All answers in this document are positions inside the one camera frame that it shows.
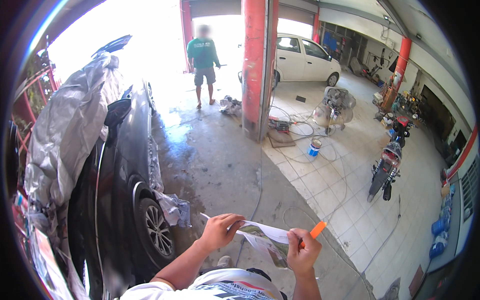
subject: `motorcycle tail light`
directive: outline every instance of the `motorcycle tail light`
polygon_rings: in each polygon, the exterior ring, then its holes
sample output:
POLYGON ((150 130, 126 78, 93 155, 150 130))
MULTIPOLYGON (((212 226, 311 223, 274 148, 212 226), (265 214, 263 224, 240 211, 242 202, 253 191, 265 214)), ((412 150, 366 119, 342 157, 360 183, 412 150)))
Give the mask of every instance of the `motorcycle tail light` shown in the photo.
POLYGON ((383 152, 382 153, 382 158, 392 164, 392 166, 396 167, 398 165, 398 160, 395 157, 395 154, 392 152, 383 152))

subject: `sneaker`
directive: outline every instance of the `sneaker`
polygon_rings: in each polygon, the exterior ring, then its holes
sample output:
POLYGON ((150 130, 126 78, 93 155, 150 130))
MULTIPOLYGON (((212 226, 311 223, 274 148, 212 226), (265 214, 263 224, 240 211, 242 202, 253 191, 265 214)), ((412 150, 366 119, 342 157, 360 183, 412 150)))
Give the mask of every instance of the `sneaker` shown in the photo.
POLYGON ((232 258, 230 256, 225 255, 225 256, 220 257, 220 259, 218 260, 218 263, 216 265, 217 266, 226 265, 229 268, 233 268, 233 261, 232 261, 232 258))

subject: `white car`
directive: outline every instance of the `white car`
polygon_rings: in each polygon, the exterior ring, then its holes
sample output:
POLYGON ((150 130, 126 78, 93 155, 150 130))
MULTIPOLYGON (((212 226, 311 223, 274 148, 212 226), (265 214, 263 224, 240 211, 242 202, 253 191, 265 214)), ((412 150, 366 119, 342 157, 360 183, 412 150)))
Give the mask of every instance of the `white car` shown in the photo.
POLYGON ((274 86, 280 81, 326 81, 335 86, 340 64, 311 39, 278 33, 274 86))

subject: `blue and white paint can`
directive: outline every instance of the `blue and white paint can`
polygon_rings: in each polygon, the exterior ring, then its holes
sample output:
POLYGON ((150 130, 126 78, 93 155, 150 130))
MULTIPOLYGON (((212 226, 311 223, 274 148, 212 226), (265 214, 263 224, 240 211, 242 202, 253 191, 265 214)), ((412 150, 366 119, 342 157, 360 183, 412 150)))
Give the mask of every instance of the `blue and white paint can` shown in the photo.
POLYGON ((312 139, 312 142, 310 143, 310 147, 308 147, 308 155, 310 156, 317 156, 318 150, 320 150, 320 147, 322 146, 322 142, 320 142, 319 139, 312 139))

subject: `green t-shirt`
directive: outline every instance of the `green t-shirt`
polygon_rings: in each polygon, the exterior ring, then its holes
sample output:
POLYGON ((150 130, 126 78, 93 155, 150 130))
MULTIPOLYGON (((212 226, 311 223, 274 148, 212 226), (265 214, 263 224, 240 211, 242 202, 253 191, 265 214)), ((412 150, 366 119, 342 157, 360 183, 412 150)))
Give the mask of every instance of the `green t-shirt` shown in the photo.
POLYGON ((197 69, 213 67, 213 63, 220 66, 213 40, 191 40, 187 45, 187 57, 193 58, 193 66, 197 69))

